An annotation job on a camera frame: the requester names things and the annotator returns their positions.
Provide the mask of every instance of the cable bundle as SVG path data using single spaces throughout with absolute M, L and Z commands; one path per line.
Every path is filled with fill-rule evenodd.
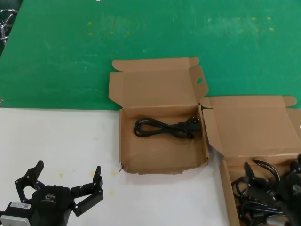
M 273 177 L 270 179 L 273 187 L 277 186 L 280 181 L 280 175 L 278 171 L 270 164 L 254 160 L 254 162 L 269 171 Z M 260 200 L 251 197 L 246 192 L 246 188 L 242 191 L 239 188 L 241 183 L 245 183 L 245 178 L 241 177 L 231 183 L 232 188 L 234 188 L 233 194 L 234 197 L 239 200 L 239 217 L 247 226 L 260 225 L 267 222 L 268 218 L 273 216 L 283 216 L 284 213 L 280 210 L 279 207 L 271 207 L 266 203 L 262 203 Z

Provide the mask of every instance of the metal chain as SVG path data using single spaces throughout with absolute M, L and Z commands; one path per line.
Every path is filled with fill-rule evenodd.
M 5 13 L 9 12 L 9 15 L 3 20 L 1 15 L 4 15 Z M 3 42 L 3 44 L 6 44 L 6 41 L 8 39 L 8 28 L 12 27 L 13 25 L 9 23 L 9 20 L 12 18 L 13 15 L 17 15 L 18 11 L 14 9 L 3 9 L 0 10 L 0 40 Z

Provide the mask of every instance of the cardboard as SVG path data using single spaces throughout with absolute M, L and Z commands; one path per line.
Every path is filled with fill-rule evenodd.
M 231 226 L 243 225 L 231 182 L 244 176 L 244 163 L 249 162 L 257 176 L 270 178 L 272 175 L 252 159 L 268 162 L 282 173 L 301 153 L 301 110 L 290 108 L 296 102 L 291 96 L 201 100 L 209 144 L 224 157 L 220 172 Z
M 109 98 L 121 105 L 119 161 L 124 171 L 177 174 L 208 163 L 207 136 L 200 100 L 208 91 L 198 58 L 113 61 Z M 194 139 L 168 134 L 137 137 L 135 122 L 151 117 L 176 124 L 195 116 L 202 132 Z

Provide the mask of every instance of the label sticker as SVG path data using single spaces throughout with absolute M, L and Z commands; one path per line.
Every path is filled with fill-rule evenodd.
M 12 202 L 10 206 L 16 207 L 16 208 L 21 208 L 21 209 L 27 209 L 27 210 L 29 210 L 31 208 L 30 204 L 20 203 L 20 202 Z

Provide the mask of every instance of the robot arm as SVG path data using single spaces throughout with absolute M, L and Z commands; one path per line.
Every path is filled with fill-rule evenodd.
M 44 168 L 43 161 L 29 169 L 15 181 L 21 202 L 11 202 L 7 209 L 0 211 L 3 226 L 66 226 L 70 213 L 78 217 L 103 200 L 101 168 L 98 166 L 93 182 L 72 189 L 63 186 L 46 186 L 38 181 Z M 36 191 L 28 199 L 24 189 L 30 186 Z M 76 204 L 76 198 L 89 195 Z

